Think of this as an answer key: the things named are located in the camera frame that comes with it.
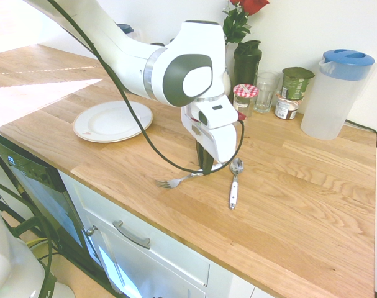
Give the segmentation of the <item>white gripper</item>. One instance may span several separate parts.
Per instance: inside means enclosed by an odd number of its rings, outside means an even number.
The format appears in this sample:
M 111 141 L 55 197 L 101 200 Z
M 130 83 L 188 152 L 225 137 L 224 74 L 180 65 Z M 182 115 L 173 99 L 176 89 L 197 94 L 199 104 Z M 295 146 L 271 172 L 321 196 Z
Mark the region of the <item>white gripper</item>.
M 196 139 L 196 153 L 199 167 L 204 174 L 210 174 L 214 159 L 227 162 L 235 154 L 237 132 L 233 124 L 209 129 L 192 120 L 181 109 L 181 121 L 185 129 Z

